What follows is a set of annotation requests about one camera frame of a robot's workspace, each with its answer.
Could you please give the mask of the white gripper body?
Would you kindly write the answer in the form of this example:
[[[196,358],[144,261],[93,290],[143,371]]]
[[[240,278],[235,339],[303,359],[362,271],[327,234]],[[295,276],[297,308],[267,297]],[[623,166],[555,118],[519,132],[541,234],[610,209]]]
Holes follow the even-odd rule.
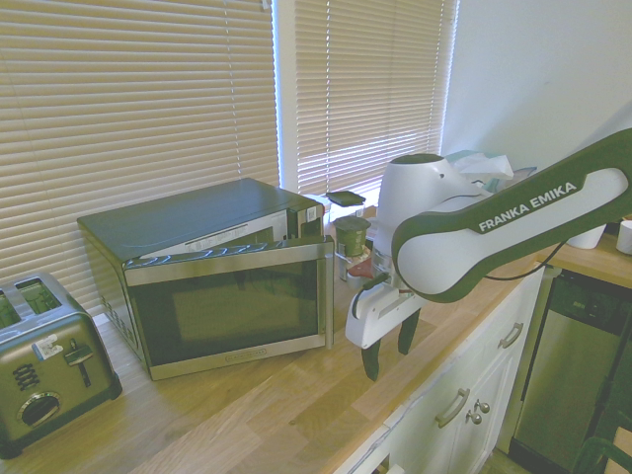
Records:
[[[380,283],[356,295],[348,312],[346,337],[368,349],[421,308],[419,295]]]

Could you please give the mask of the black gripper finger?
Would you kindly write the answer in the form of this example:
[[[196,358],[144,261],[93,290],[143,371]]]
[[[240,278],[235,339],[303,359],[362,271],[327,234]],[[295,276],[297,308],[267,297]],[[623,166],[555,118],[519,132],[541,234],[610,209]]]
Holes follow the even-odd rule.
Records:
[[[372,381],[376,381],[379,375],[380,345],[380,342],[375,342],[370,347],[361,350],[364,372]]]
[[[402,355],[407,355],[410,351],[419,323],[420,312],[421,310],[418,309],[401,323],[398,336],[398,352]]]

